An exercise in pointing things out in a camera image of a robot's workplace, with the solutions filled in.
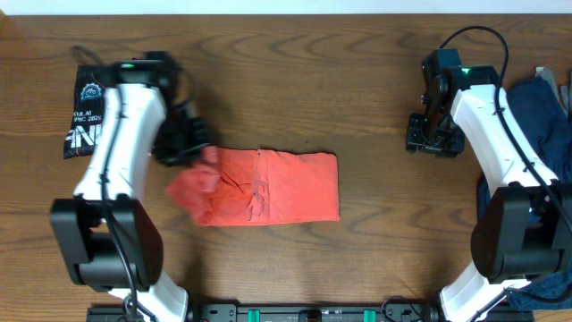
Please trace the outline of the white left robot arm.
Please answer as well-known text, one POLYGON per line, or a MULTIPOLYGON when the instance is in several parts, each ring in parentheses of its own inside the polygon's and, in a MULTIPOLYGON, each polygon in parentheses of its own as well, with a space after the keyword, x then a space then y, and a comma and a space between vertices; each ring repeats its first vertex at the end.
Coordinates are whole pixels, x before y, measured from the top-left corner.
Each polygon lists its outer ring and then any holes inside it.
POLYGON ((88 321, 190 321, 189 294, 164 271, 164 244, 141 199, 149 158, 197 160, 210 143, 195 98, 178 102, 185 70, 163 53, 110 67, 102 139, 70 199, 50 213, 68 276, 121 300, 88 321))

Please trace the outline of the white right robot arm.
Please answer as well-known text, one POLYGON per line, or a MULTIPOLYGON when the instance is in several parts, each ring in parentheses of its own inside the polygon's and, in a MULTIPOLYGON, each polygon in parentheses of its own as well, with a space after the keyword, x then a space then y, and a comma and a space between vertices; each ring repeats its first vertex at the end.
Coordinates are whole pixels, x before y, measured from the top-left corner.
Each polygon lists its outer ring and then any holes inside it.
POLYGON ((437 292, 425 321, 483 321, 534 280, 571 263, 571 186, 537 156, 490 65, 422 65, 426 106, 406 149, 456 157, 470 144, 491 194, 471 234, 472 260, 437 292))

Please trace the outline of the orange soccer t-shirt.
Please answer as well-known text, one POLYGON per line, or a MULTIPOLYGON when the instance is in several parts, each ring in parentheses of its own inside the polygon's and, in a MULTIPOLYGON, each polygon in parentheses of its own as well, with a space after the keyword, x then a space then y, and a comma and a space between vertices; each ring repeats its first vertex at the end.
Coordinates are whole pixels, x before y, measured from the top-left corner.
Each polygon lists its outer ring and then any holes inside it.
POLYGON ((334 154, 206 147, 166 189, 200 226, 264 226, 340 220, 334 154))

